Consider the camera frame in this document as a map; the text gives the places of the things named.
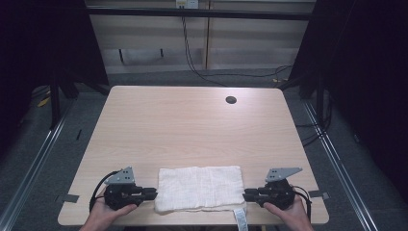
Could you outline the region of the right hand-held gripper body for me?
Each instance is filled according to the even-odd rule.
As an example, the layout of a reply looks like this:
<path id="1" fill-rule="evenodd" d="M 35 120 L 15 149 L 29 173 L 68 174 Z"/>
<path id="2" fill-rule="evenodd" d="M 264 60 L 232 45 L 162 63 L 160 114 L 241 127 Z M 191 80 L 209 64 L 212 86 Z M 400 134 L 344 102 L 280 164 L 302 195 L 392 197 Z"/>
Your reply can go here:
<path id="1" fill-rule="evenodd" d="M 256 202 L 261 207 L 267 202 L 281 210 L 288 209 L 293 204 L 295 191 L 287 178 L 301 170 L 301 167 L 271 168 L 266 176 L 266 184 L 258 188 Z"/>

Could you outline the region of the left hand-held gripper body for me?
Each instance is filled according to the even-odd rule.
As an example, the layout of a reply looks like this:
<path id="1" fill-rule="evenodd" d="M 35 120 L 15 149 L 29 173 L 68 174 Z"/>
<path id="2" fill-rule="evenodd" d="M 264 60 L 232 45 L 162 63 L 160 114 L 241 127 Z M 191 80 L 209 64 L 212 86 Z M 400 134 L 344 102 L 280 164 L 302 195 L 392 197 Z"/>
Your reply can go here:
<path id="1" fill-rule="evenodd" d="M 136 185 L 131 167 L 115 172 L 104 183 L 106 185 L 104 192 L 105 203 L 115 211 L 130 204 L 140 206 L 145 199 L 141 192 L 142 187 Z"/>

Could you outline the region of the white cloth with label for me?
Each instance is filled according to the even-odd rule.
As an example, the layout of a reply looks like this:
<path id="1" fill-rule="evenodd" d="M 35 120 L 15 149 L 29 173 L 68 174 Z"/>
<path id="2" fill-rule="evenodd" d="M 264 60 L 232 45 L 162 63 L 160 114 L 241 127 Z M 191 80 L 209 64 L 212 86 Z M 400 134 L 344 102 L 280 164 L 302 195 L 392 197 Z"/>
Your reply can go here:
<path id="1" fill-rule="evenodd" d="M 155 212 L 232 211 L 238 230 L 249 231 L 242 194 L 238 166 L 161 168 Z"/>

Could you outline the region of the person's right hand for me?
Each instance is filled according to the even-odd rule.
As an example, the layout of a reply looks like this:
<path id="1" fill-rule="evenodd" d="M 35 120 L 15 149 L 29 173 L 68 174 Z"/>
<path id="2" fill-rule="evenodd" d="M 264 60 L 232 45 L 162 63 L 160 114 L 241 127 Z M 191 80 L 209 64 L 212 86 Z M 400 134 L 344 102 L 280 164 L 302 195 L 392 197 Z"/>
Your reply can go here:
<path id="1" fill-rule="evenodd" d="M 293 223 L 310 223 L 304 209 L 302 199 L 297 195 L 293 200 L 293 205 L 286 210 L 281 210 L 275 205 L 265 202 L 264 208 L 270 213 L 278 216 L 286 225 Z"/>

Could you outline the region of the person's left hand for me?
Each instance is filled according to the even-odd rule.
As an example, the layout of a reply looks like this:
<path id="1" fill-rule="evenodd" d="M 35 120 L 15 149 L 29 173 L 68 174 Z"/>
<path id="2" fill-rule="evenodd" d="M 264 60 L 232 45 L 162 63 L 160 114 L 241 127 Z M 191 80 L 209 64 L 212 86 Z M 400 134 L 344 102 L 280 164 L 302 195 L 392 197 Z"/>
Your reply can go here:
<path id="1" fill-rule="evenodd" d="M 94 220 L 98 222 L 109 223 L 110 226 L 118 219 L 127 216 L 131 212 L 135 211 L 138 206 L 135 204 L 127 205 L 118 210 L 112 210 L 106 203 L 103 197 L 105 191 L 102 191 L 96 198 L 91 212 L 86 220 Z"/>

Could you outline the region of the black stand leg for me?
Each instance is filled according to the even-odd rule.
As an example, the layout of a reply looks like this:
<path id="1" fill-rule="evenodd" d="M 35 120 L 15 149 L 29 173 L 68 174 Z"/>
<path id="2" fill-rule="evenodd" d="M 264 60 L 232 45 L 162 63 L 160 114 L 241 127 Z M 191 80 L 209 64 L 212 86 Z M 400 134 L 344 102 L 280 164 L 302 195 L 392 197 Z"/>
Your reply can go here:
<path id="1" fill-rule="evenodd" d="M 59 81 L 56 73 L 53 73 L 51 78 L 50 99 L 52 111 L 50 129 L 53 130 L 61 119 Z"/>

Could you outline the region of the dark curtain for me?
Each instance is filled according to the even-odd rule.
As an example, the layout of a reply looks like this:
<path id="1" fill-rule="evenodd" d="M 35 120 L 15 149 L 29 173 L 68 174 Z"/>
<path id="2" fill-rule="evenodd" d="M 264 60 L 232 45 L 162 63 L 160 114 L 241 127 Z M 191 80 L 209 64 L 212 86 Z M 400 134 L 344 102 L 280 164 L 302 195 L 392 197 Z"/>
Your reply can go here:
<path id="1" fill-rule="evenodd" d="M 408 0 L 316 0 L 290 80 L 319 86 L 408 204 Z"/>
<path id="2" fill-rule="evenodd" d="M 0 159 L 7 155 L 32 91 L 109 83 L 85 0 L 0 0 Z"/>

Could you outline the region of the black horizontal bar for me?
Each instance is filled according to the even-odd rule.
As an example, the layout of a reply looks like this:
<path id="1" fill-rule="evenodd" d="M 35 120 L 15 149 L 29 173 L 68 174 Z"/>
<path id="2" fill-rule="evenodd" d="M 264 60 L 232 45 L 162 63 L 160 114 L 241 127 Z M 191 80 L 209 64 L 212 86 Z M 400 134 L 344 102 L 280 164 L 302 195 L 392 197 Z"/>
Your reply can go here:
<path id="1" fill-rule="evenodd" d="M 273 19 L 307 21 L 314 16 L 311 13 L 275 13 L 249 11 L 219 10 L 186 10 L 186 9 L 142 9 L 142 8 L 87 8 L 89 14 L 101 15 L 132 15 L 132 16 L 180 16 L 206 18 L 239 18 L 239 19 Z"/>

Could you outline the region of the metal floor rail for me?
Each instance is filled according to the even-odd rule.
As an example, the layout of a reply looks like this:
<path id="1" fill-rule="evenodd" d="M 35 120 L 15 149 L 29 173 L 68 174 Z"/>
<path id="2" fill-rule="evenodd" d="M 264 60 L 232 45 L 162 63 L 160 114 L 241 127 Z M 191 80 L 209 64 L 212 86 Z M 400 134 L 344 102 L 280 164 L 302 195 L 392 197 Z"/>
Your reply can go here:
<path id="1" fill-rule="evenodd" d="M 337 149 L 335 148 L 333 142 L 331 141 L 327 132 L 318 125 L 318 114 L 314 109 L 311 102 L 306 101 L 303 103 L 305 111 L 311 120 L 314 129 L 319 137 L 319 142 L 321 143 L 328 159 L 331 162 L 341 184 L 344 192 L 357 216 L 363 229 L 365 231 L 379 231 L 366 203 L 364 202 L 362 196 L 357 191 L 350 175 L 348 174 L 342 159 L 339 156 Z"/>
<path id="2" fill-rule="evenodd" d="M 34 186 L 39 173 L 41 172 L 56 140 L 64 128 L 66 117 L 74 104 L 73 100 L 68 100 L 63 112 L 58 115 L 56 121 L 52 121 L 50 128 L 47 130 L 46 137 L 41 143 L 41 147 L 35 150 L 35 158 L 30 166 L 24 172 L 23 178 L 18 181 L 18 188 L 0 215 L 0 231 L 11 231 L 16 219 L 18 218 L 21 209 L 23 208 L 27 198 Z"/>

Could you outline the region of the white wall outlet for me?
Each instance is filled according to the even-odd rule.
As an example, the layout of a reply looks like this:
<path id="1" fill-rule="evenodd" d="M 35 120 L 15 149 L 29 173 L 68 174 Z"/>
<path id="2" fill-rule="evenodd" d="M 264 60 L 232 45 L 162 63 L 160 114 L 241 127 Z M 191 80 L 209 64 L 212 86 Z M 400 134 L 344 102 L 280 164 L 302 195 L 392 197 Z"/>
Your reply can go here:
<path id="1" fill-rule="evenodd" d="M 198 0 L 175 0 L 177 9 L 197 10 L 199 8 Z"/>

